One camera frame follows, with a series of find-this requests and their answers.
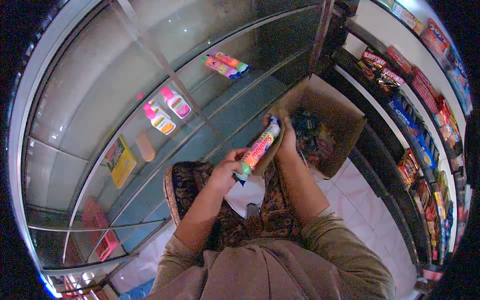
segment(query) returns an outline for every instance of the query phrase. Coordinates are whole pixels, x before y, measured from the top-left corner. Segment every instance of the white plastic bottle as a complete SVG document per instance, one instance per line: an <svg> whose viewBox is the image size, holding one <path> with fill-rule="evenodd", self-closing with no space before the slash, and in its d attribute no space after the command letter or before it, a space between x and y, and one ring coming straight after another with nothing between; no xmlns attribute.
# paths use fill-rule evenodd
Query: white plastic bottle
<svg viewBox="0 0 480 300"><path fill-rule="evenodd" d="M170 134L175 127L174 122L170 120L170 117L163 111L163 109L152 110L152 105L147 103L144 105L145 115L150 119L153 127L157 128L164 134Z"/></svg>
<svg viewBox="0 0 480 300"><path fill-rule="evenodd" d="M192 110L187 104L187 101L182 98L177 92L169 90L167 87L164 87L160 91L165 97L165 102L168 107L180 118L185 118L190 111Z"/></svg>
<svg viewBox="0 0 480 300"><path fill-rule="evenodd" d="M159 111L159 110L162 110L162 111L165 112L165 110L163 109L163 107L160 105L160 103L159 103L158 101L150 100L150 101L148 102L148 104L150 104L150 106L151 106L150 108L151 108L155 113L156 113L157 111Z"/></svg>

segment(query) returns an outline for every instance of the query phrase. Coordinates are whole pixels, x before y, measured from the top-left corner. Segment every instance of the red box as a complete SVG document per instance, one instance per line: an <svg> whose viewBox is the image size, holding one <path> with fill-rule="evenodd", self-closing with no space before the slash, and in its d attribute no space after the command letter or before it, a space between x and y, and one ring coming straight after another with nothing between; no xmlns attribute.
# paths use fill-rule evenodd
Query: red box
<svg viewBox="0 0 480 300"><path fill-rule="evenodd" d="M95 202L95 200L90 197L88 199L87 207L84 209L82 214L82 222L85 227L88 228L105 228L108 227L107 219L103 214L102 207ZM87 232L88 239L95 245L98 241L100 236L102 235L102 231L89 231ZM108 231L107 234L102 238L98 247L95 249L95 254L98 256L100 261L104 261L118 246L117 238L115 237L115 233L112 231Z"/></svg>

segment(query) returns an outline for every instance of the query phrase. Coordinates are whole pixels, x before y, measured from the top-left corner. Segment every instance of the finger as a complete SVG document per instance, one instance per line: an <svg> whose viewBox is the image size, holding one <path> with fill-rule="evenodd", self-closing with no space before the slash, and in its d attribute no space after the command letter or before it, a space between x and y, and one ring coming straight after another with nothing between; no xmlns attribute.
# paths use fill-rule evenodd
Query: finger
<svg viewBox="0 0 480 300"><path fill-rule="evenodd" d="M292 122L289 117L283 117L283 123L285 124L285 130L293 130Z"/></svg>
<svg viewBox="0 0 480 300"><path fill-rule="evenodd" d="M248 151L248 148L232 149L225 157L225 160L235 160L237 155L243 155L247 151Z"/></svg>
<svg viewBox="0 0 480 300"><path fill-rule="evenodd" d="M241 166L242 166L241 161L227 161L225 162L224 166L231 171L235 171L239 174L243 174L243 171L241 169Z"/></svg>
<svg viewBox="0 0 480 300"><path fill-rule="evenodd" d="M263 120L263 126L264 127L267 127L268 124L270 123L270 117L272 116L271 113L267 113L265 116L264 116L264 120Z"/></svg>

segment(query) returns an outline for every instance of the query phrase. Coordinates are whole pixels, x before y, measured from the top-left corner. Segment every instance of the hand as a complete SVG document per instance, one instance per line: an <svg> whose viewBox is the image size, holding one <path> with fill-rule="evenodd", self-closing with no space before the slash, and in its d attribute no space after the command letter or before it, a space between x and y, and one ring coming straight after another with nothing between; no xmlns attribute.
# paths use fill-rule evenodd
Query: hand
<svg viewBox="0 0 480 300"><path fill-rule="evenodd" d="M232 177L233 171L243 174L240 159L247 151L248 148L232 149L215 167L205 187L211 189L216 196L223 198L236 182Z"/></svg>
<svg viewBox="0 0 480 300"><path fill-rule="evenodd" d="M270 114L266 114L264 117L264 127L266 128L270 123ZM289 159L291 157L298 157L297 153L297 137L295 130L292 127L290 118L285 116L280 120L285 125L285 132L283 133L282 144L276 152L276 156L280 160Z"/></svg>

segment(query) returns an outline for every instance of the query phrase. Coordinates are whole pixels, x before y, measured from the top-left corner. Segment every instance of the cardboard box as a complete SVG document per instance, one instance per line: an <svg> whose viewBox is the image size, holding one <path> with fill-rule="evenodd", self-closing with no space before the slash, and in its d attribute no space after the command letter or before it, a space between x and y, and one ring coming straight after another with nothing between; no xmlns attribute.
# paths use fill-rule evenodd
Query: cardboard box
<svg viewBox="0 0 480 300"><path fill-rule="evenodd" d="M330 131L335 140L333 154L316 167L325 177L333 177L347 159L367 123L364 113L331 85L312 74L289 90L269 110L283 118L293 115L298 108L316 112L320 122ZM273 159L285 132L281 124L280 135L257 163L252 174L261 175Z"/></svg>

